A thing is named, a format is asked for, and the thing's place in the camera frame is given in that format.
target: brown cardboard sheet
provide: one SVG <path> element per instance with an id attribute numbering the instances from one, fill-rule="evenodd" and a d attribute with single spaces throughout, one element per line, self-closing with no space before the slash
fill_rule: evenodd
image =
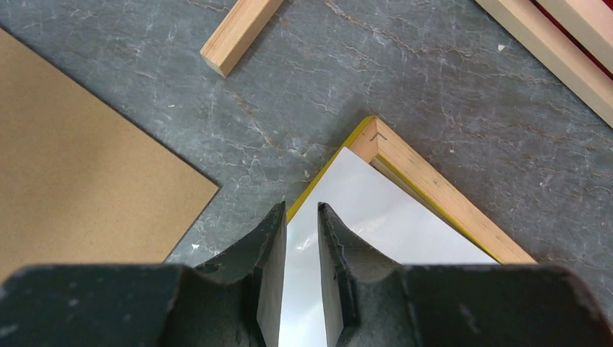
<path id="1" fill-rule="evenodd" d="M 162 262 L 217 187 L 0 30 L 0 279 Z"/>

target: wooden frame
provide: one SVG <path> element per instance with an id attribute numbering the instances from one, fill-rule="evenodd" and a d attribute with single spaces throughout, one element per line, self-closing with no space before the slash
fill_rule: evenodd
<path id="1" fill-rule="evenodd" d="M 530 0 L 476 0 L 498 23 L 613 127 L 613 80 Z"/>
<path id="2" fill-rule="evenodd" d="M 538 0 L 564 29 L 613 72 L 613 10 L 602 0 Z"/>
<path id="3" fill-rule="evenodd" d="M 200 49 L 208 66 L 227 77 L 282 2 L 238 0 Z"/>
<path id="4" fill-rule="evenodd" d="M 349 148 L 370 163 L 498 262 L 535 263 L 528 253 L 376 116 L 363 120 L 342 147 Z M 292 205 L 288 220 L 296 214 L 335 156 Z"/>

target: white board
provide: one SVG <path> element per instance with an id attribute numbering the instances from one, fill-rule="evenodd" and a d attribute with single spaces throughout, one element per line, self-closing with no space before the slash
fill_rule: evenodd
<path id="1" fill-rule="evenodd" d="M 325 347 L 317 203 L 401 264 L 496 264 L 389 179 L 343 148 L 288 224 L 280 347 Z"/>

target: marble tabletop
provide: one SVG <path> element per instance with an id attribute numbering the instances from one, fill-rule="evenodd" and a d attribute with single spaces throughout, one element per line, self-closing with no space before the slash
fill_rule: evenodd
<path id="1" fill-rule="evenodd" d="M 0 2 L 0 26 L 219 184 L 168 261 L 291 204 L 376 113 L 613 319 L 613 130 L 473 0 L 286 0 L 223 79 L 198 51 L 233 3 Z"/>

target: yellow edge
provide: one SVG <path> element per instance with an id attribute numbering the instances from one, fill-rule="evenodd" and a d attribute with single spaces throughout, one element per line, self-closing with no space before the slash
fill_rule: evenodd
<path id="1" fill-rule="evenodd" d="M 296 212 L 298 212 L 298 209 L 302 206 L 302 204 L 304 204 L 304 200 L 306 200 L 307 197 L 309 197 L 309 194 L 311 194 L 311 191 L 315 188 L 315 186 L 317 186 L 317 183 L 320 181 L 320 179 L 322 179 L 327 168 L 330 167 L 330 164 L 334 161 L 334 159 L 336 158 L 340 150 L 342 150 L 344 147 L 351 146 L 353 141 L 355 141 L 358 138 L 358 136 L 364 131 L 364 129 L 366 129 L 366 126 L 371 121 L 374 121 L 375 119 L 376 119 L 376 116 L 368 116 L 364 118 L 360 122 L 360 124 L 358 124 L 358 126 L 352 131 L 349 137 L 347 137 L 347 140 L 343 142 L 343 144 L 338 148 L 336 153 L 334 153 L 332 158 L 326 163 L 324 168 L 317 174 L 317 176 L 315 176 L 315 178 L 313 179 L 313 181 L 311 181 L 309 186 L 304 190 L 304 192 L 302 192 L 302 194 L 300 194 L 300 197 L 298 197 L 295 203 L 289 208 L 288 213 L 287 213 L 287 223 L 291 221 L 291 219 L 294 217 Z"/>
<path id="2" fill-rule="evenodd" d="M 456 230 L 458 230 L 461 234 L 463 234 L 464 236 L 466 236 L 469 240 L 471 240 L 474 244 L 476 244 L 479 248 L 481 248 L 484 252 L 486 252 L 487 254 L 489 254 L 490 257 L 494 258 L 494 260 L 496 260 L 499 263 L 503 263 L 499 257 L 497 257 L 494 253 L 490 252 L 487 248 L 483 247 L 482 244 L 480 244 L 467 230 L 465 230 L 464 228 L 460 227 L 458 225 L 458 223 L 453 220 L 451 218 L 451 216 L 442 208 L 440 208 L 437 204 L 434 203 L 434 201 L 427 195 L 424 193 L 423 190 L 419 189 L 418 186 L 416 186 L 413 182 L 411 182 L 411 180 L 407 179 L 403 174 L 400 173 L 400 171 L 398 169 L 396 169 L 396 167 L 394 167 L 394 165 L 392 165 L 392 163 L 390 163 L 389 161 L 387 161 L 387 159 L 383 158 L 381 155 L 377 154 L 377 159 L 379 159 L 381 161 L 381 163 L 383 163 L 385 166 L 387 166 L 387 168 L 389 168 L 396 176 L 400 177 L 400 179 L 406 183 L 407 185 L 410 186 L 410 188 L 412 188 L 417 194 L 419 194 L 419 196 L 421 196 L 422 198 L 424 198 L 424 200 L 426 200 L 436 211 L 438 211 L 438 213 L 440 213 L 446 220 L 448 220 L 451 224 L 453 224 L 453 226 L 456 228 Z"/>

